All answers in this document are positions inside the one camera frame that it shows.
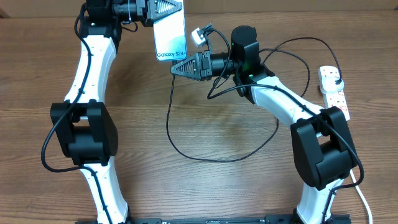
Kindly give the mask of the white power strip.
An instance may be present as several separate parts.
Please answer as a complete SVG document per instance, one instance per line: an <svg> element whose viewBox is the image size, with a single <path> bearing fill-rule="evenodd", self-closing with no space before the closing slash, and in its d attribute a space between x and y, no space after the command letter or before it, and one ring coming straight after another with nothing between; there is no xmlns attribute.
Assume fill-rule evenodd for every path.
<svg viewBox="0 0 398 224"><path fill-rule="evenodd" d="M340 73L336 67L325 65L318 69L319 87L320 87L321 77L338 77L338 78L340 78ZM331 94L322 94L322 95L323 95L323 101L325 104L325 108L331 108L333 106L336 106L344 113L345 119L347 121L350 120L348 105L347 105L345 93L343 90L335 92L335 93L331 93Z"/></svg>

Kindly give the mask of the smartphone with blue screen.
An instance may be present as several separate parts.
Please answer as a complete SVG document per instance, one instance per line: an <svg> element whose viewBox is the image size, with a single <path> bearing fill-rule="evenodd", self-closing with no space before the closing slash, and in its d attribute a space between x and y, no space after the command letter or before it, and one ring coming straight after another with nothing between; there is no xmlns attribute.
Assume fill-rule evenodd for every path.
<svg viewBox="0 0 398 224"><path fill-rule="evenodd" d="M154 23L155 54L158 61L184 60L187 57L185 11L182 9Z"/></svg>

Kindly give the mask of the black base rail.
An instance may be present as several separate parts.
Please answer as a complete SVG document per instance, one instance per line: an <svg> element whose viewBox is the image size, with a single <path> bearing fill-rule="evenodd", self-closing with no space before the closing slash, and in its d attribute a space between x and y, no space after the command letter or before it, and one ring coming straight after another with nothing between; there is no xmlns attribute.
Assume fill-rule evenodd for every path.
<svg viewBox="0 0 398 224"><path fill-rule="evenodd" d="M299 223L293 215L266 215L264 218L219 218L219 219L176 219L161 220L160 218L132 219L127 223L134 224L290 224Z"/></svg>

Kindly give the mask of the white charger plug adapter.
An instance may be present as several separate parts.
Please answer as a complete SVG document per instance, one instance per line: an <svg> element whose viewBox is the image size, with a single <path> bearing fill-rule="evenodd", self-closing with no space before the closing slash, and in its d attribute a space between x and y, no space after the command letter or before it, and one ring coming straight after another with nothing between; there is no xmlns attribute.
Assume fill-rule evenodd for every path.
<svg viewBox="0 0 398 224"><path fill-rule="evenodd" d="M323 94L331 94L343 90L345 87L344 81L340 81L338 77L321 77L320 91Z"/></svg>

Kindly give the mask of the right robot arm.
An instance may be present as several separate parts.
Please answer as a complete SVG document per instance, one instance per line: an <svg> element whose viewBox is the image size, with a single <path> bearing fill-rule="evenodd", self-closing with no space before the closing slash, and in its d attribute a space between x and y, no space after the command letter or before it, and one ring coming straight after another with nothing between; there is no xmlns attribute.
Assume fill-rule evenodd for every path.
<svg viewBox="0 0 398 224"><path fill-rule="evenodd" d="M226 52L193 54L170 71L174 77L212 80L215 85L232 77L240 96L289 127L302 196L292 214L267 215L266 223L349 223L349 215L331 212L336 192L346 188L345 178L362 166L342 110L315 105L284 86L260 57L255 28L236 27L226 45Z"/></svg>

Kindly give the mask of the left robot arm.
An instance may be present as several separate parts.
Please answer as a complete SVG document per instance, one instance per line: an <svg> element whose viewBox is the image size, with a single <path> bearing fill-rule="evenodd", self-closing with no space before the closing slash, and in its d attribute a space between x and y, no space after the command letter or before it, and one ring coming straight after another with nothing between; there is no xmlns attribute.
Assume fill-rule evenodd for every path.
<svg viewBox="0 0 398 224"><path fill-rule="evenodd" d="M91 190L97 210L94 223L132 223L129 205L119 186L115 155L118 131L104 104L109 70L116 58L126 24L156 22L176 17L184 20L183 1L86 1L81 5L74 31L81 43L75 79L61 103L50 108L53 127L48 137L57 136L71 168L79 170Z"/></svg>

